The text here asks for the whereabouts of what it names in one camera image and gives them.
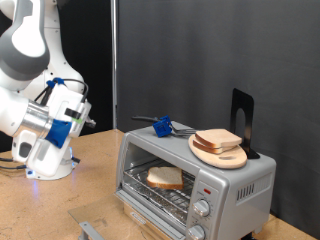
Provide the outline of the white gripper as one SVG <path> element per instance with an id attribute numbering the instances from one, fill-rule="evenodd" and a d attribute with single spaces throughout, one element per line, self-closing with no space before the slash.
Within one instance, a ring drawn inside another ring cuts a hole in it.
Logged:
<path id="1" fill-rule="evenodd" d="M 96 127 L 88 117 L 91 104 L 80 93 L 56 84 L 45 106 L 30 101 L 23 121 L 13 137 L 13 159 L 22 162 L 32 177 L 65 177 L 73 169 L 69 143 L 83 125 Z"/>

